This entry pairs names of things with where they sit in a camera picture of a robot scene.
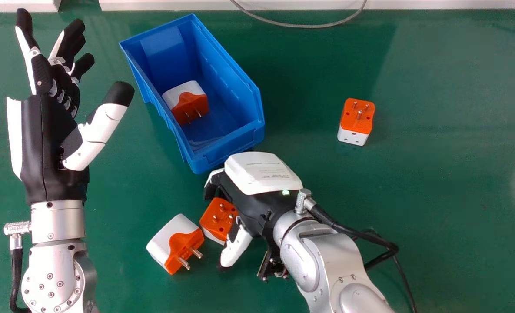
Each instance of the gray cable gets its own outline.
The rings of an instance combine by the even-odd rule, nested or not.
[[[291,28],[308,28],[308,29],[311,28],[311,29],[317,29],[317,28],[327,28],[327,27],[338,26],[338,25],[341,25],[341,24],[344,24],[344,23],[348,22],[349,20],[352,20],[353,18],[358,16],[361,13],[361,11],[363,11],[363,7],[365,6],[367,0],[363,0],[362,5],[360,6],[360,8],[354,14],[352,14],[351,16],[348,16],[347,18],[344,18],[343,20],[338,20],[338,21],[333,22],[333,23],[317,24],[317,25],[289,24],[289,23],[277,22],[275,20],[269,20],[268,18],[264,18],[264,17],[258,16],[258,15],[255,15],[252,12],[249,12],[249,10],[246,10],[246,8],[241,6],[238,2],[236,2],[236,0],[230,0],[230,2],[232,2],[232,4],[234,4],[239,10],[241,10],[245,14],[247,14],[247,15],[249,15],[249,16],[251,16],[251,17],[253,17],[253,18],[257,19],[257,20],[260,20],[262,22],[268,23],[268,24],[273,24],[273,25],[283,26],[283,27],[291,27]]]

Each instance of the blue plastic container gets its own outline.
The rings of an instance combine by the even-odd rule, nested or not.
[[[120,47],[143,101],[154,104],[194,173],[263,140],[259,89],[194,14],[124,40]],[[180,126],[161,95],[190,80],[207,94],[209,113]]]

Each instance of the robotic hand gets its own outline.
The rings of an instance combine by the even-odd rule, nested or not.
[[[31,16],[17,10],[16,36],[29,77],[31,96],[7,98],[12,169],[25,186],[31,221],[9,223],[13,312],[98,312],[96,270],[87,256],[84,202],[88,165],[105,146],[132,101],[134,88],[112,85],[103,104],[84,124],[74,120],[80,103],[78,83],[94,64],[87,53],[81,20],[74,20],[45,58],[33,38]],[[21,236],[31,233],[29,268],[21,284],[28,309],[17,307],[22,255]]]
[[[214,196],[232,202],[239,212],[221,252],[220,270],[233,266],[252,238],[263,237],[269,249],[257,276],[267,281],[292,275],[311,313],[394,313],[366,269],[394,256],[398,247],[337,224],[274,154],[230,156],[223,169],[209,175],[204,197]],[[355,238],[381,244],[388,252],[363,265]]]

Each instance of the blue bin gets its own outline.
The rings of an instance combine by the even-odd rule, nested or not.
[[[143,101],[156,107],[194,173],[263,140],[259,89],[194,14],[126,39],[120,47]],[[209,113],[180,126],[161,95],[190,80],[207,94]]]

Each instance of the green table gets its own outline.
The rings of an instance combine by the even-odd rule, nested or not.
[[[113,81],[134,83],[120,40],[186,14],[61,9],[34,14],[34,32],[48,53],[63,27],[84,20],[84,51],[96,65],[82,79],[79,116]],[[345,14],[265,13],[315,23]],[[198,16],[261,89],[267,127],[256,150],[276,153],[341,222],[374,226],[399,244],[421,312],[515,312],[515,11],[367,11],[326,30],[269,26],[240,12]],[[2,227],[29,219],[7,143],[4,97],[28,94],[13,24],[13,14],[0,14],[0,312],[9,311],[10,288]],[[364,147],[336,139],[347,97],[376,103]],[[220,247],[210,241],[191,271],[173,277],[146,253],[176,214],[200,218],[207,176],[182,162],[139,93],[91,177],[87,241],[103,312],[307,311],[292,280],[257,280],[260,240],[228,273],[217,272]],[[382,252],[360,248],[367,259]],[[396,311],[410,311],[391,262],[370,276]]]

